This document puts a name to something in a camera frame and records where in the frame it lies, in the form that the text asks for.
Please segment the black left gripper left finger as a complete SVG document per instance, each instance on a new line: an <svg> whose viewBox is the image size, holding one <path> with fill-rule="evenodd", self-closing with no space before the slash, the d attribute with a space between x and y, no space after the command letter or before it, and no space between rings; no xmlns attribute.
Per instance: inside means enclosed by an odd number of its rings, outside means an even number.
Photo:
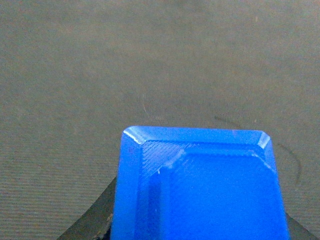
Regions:
<svg viewBox="0 0 320 240"><path fill-rule="evenodd" d="M112 214L115 204L117 179L114 178L93 205L70 226L59 240L109 240L106 235L111 229Z"/></svg>

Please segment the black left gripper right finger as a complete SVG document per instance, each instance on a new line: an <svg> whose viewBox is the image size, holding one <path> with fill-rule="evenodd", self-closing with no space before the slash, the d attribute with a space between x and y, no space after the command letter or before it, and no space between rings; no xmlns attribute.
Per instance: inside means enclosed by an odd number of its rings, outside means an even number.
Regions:
<svg viewBox="0 0 320 240"><path fill-rule="evenodd" d="M291 240L318 240L318 238L286 213Z"/></svg>

